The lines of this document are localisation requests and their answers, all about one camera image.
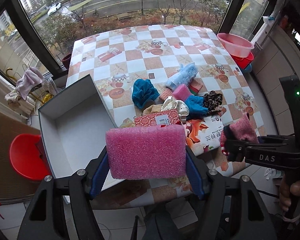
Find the glass window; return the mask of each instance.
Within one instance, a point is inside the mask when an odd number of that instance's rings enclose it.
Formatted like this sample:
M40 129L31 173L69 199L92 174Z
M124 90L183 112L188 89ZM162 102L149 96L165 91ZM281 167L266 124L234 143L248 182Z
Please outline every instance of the glass window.
M197 25L217 32L230 0L20 0L62 65L76 40L140 25Z
M0 15L0 70L17 80L22 77L28 66L36 67L42 74L49 71L38 60L29 46L20 36L10 20L7 11Z
M252 32L268 5L267 0L244 0L242 8L230 31L231 34L252 40Z

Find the towel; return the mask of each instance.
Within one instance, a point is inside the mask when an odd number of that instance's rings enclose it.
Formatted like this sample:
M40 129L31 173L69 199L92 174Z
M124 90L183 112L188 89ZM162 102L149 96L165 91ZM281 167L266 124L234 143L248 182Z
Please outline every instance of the towel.
M15 90L5 95L5 100L8 102L8 107L12 110L20 109L27 115L31 114L31 111L35 107L35 102L32 98L26 97L24 100Z
M20 78L16 83L16 91L21 95L21 97L26 100L30 90L39 85L44 80L44 76L35 67L29 67L22 78Z
M142 109L146 102L157 99L159 95L149 79L137 79L133 84L132 101L139 109Z

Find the red patterned box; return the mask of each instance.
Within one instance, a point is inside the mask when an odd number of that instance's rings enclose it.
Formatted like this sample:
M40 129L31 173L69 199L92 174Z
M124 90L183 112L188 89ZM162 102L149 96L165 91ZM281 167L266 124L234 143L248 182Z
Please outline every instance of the red patterned box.
M181 121L179 119L178 111L172 109L172 110L166 110L158 113L135 117L134 123L136 124L136 127L139 127L139 126L181 124Z

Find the wall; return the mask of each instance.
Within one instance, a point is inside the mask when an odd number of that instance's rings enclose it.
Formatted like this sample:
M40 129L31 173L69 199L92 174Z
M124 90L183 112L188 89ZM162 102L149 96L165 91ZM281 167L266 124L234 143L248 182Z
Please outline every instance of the wall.
M278 26L262 45L252 63L253 72L272 109L280 135L294 133L293 122L279 78L293 75L300 79L300 51Z

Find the teal cloth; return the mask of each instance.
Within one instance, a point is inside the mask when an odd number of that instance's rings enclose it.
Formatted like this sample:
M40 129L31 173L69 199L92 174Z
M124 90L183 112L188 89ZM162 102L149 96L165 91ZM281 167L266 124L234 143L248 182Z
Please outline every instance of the teal cloth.
M189 108L189 114L201 114L204 115L209 109L203 107L204 98L194 95L190 95L185 101L185 104Z
M157 99L159 95L149 79L137 79L133 84L132 101L139 109L142 109L146 102Z

